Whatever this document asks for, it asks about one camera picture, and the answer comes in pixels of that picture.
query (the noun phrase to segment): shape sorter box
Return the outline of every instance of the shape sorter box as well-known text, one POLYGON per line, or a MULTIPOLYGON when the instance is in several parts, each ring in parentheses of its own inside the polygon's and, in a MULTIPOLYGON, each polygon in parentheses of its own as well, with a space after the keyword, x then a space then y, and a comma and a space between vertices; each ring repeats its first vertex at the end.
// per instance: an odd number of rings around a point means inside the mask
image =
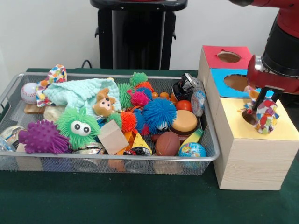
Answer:
POLYGON ((250 58, 246 47, 204 46, 201 52, 198 79, 221 148, 214 167, 220 189, 279 190, 299 148, 299 133, 279 101, 280 118, 269 135, 243 119, 240 110, 250 101, 242 91, 250 58), (225 53, 228 58, 221 60, 225 53))

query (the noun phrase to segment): circular hole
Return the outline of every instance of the circular hole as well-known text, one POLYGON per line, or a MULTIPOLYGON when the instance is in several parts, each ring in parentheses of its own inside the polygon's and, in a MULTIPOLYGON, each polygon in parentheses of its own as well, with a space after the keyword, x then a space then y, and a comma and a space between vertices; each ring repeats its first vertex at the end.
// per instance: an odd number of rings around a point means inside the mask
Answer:
POLYGON ((247 113, 247 111, 243 111, 242 116, 244 120, 251 125, 255 125, 257 118, 256 118, 256 113, 247 113))
POLYGON ((228 62, 228 63, 236 63, 241 60, 241 57, 238 54, 235 54, 233 52, 228 52, 228 51, 220 52, 219 54, 217 54, 217 57, 223 62, 228 62))
POLYGON ((248 85, 245 75, 232 74, 224 78, 224 83, 230 88, 244 92, 245 87, 248 85))

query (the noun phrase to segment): white wall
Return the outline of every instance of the white wall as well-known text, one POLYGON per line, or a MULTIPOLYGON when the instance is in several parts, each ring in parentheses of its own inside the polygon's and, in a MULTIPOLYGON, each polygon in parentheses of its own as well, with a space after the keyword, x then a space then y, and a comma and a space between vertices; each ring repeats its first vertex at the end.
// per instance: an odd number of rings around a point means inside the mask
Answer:
MULTIPOLYGON (((277 9, 239 7, 227 0, 189 0, 177 12, 171 69, 197 70, 208 45, 247 45, 261 54, 277 9)), ((94 38, 97 9, 89 0, 0 0, 0 91, 26 68, 100 66, 94 38)))

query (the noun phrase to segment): mint green blanket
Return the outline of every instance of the mint green blanket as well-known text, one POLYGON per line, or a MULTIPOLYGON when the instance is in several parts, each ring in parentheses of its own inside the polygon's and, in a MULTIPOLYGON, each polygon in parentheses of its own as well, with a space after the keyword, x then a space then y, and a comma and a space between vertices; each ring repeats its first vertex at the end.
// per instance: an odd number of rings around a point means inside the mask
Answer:
POLYGON ((116 99, 116 111, 121 110, 120 94, 116 83, 108 79, 84 79, 50 85, 44 94, 56 105, 67 105, 66 108, 76 108, 78 111, 86 108, 86 113, 95 115, 92 106, 96 103, 96 96, 103 88, 109 88, 109 97, 116 99))

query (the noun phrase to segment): baseball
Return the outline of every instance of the baseball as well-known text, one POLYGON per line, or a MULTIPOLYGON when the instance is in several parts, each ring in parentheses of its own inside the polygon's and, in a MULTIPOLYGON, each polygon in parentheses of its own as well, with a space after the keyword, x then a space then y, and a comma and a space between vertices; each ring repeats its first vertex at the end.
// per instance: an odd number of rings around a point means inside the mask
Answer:
POLYGON ((27 83, 21 89, 21 98, 26 104, 36 104, 36 83, 27 83))

